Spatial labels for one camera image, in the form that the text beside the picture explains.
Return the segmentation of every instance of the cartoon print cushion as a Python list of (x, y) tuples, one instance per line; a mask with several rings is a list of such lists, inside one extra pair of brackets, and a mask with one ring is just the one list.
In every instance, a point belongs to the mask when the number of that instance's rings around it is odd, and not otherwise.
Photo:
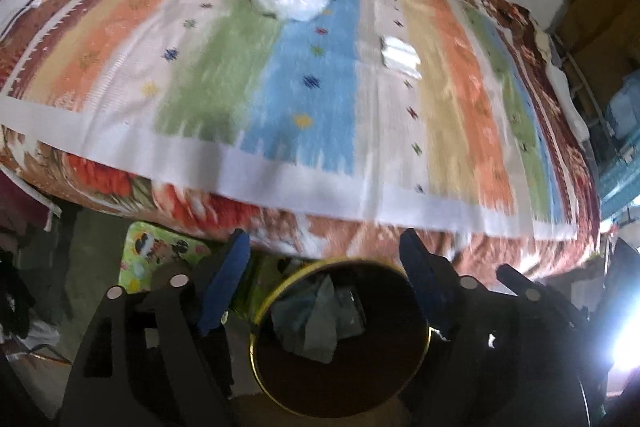
[(158, 267), (178, 259), (194, 267), (210, 253), (197, 239), (137, 221), (127, 232), (118, 284), (128, 293), (149, 291), (151, 275)]

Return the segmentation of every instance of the blue stripe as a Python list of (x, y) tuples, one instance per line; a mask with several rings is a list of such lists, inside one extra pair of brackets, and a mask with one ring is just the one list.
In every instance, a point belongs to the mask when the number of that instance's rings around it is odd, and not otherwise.
[(497, 33), (497, 30), (494, 24), (488, 20), (486, 17), (482, 17), (484, 22), (484, 27), (486, 28), (487, 33), (491, 36), (494, 46), (498, 50), (500, 50), (504, 56), (507, 58), (507, 62), (510, 67), (511, 77), (514, 79), (514, 85), (516, 87), (517, 92), (520, 95), (520, 98), (524, 102), (525, 110), (527, 111), (527, 116), (534, 124), (534, 129), (536, 131), (536, 137), (538, 138), (538, 147), (540, 152), (542, 153), (543, 162), (542, 168), (545, 171), (545, 177), (549, 180), (547, 184), (547, 190), (549, 195), (549, 206), (550, 206), (550, 215), (553, 223), (560, 223), (565, 221), (566, 218), (564, 216), (564, 210), (562, 209), (562, 199), (560, 198), (560, 188), (558, 185), (558, 180), (556, 179), (556, 172), (554, 171), (553, 165), (551, 163), (551, 156), (549, 154), (549, 149), (546, 143), (546, 140), (542, 134), (542, 128), (540, 127), (540, 122), (538, 121), (538, 116), (536, 115), (535, 110), (533, 109), (532, 100), (529, 96), (529, 91), (524, 85), (523, 80), (518, 73), (518, 68), (516, 64), (513, 62), (513, 57), (511, 56), (509, 50), (502, 42), (502, 39)]
[[(271, 160), (353, 174), (360, 0), (332, 0), (328, 9), (308, 23), (284, 26), (241, 149), (256, 153), (259, 147)], [(303, 115), (310, 119), (305, 128), (295, 120)]]

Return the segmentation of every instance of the floor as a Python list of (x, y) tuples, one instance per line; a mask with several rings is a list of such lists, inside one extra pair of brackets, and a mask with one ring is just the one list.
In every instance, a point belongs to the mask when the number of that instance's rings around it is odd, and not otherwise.
[[(78, 213), (73, 238), (68, 248), (68, 271), (64, 295), (65, 310), (60, 321), (60, 343), (56, 349), (73, 360), (82, 336), (104, 293), (118, 281), (122, 245), (129, 219), (83, 209)], [(243, 427), (280, 425), (282, 427), (333, 427), (345, 425), (343, 420), (316, 420), (292, 415), (260, 393), (248, 363), (248, 344), (242, 328), (233, 323), (228, 339), (236, 381), (233, 391), (242, 395), (232, 400), (232, 410)], [(47, 417), (53, 418), (64, 397), (68, 367), (42, 360), (20, 360), (12, 363), (16, 373), (34, 402)], [(408, 425), (408, 412), (398, 399), (377, 409), (352, 417), (353, 427), (402, 427)]]

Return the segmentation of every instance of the bright light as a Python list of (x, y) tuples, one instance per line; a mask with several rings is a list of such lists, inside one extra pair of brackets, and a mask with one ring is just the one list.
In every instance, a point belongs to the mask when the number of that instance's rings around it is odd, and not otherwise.
[(613, 359), (621, 369), (640, 366), (640, 301), (616, 341)]

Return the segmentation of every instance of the bed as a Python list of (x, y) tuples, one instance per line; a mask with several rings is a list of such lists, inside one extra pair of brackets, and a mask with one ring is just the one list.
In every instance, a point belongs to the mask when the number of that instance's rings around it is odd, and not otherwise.
[[(47, 194), (313, 259), (398, 263), (414, 227), (490, 285), (502, 263), (540, 278), (594, 250), (593, 181), (521, 6), (331, 0), (308, 23), (252, 0), (12, 9), (0, 162)], [(420, 80), (383, 67), (381, 36), (415, 47)]]

